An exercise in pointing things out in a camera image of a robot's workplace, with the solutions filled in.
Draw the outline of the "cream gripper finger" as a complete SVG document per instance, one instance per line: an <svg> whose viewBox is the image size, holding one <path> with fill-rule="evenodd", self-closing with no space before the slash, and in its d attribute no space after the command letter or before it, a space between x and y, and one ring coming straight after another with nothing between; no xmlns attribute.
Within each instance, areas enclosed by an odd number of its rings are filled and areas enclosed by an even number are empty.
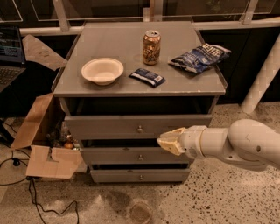
<svg viewBox="0 0 280 224"><path fill-rule="evenodd" d="M175 138L158 138L157 143L162 149L169 151L176 156L184 153L179 141Z"/></svg>
<svg viewBox="0 0 280 224"><path fill-rule="evenodd" d="M178 138L185 130L186 130L185 127L181 127L178 129L167 131L167 132L161 134L160 138Z"/></svg>

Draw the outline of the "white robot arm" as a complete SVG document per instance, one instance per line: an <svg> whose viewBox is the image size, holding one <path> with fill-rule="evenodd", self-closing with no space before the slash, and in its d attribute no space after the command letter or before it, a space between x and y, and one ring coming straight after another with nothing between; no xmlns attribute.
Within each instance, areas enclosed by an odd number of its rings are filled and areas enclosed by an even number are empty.
<svg viewBox="0 0 280 224"><path fill-rule="evenodd" d="M280 169L280 134L251 119L235 121L228 128L175 129L161 134L157 143L176 156L216 158L251 171L263 171L268 165Z"/></svg>

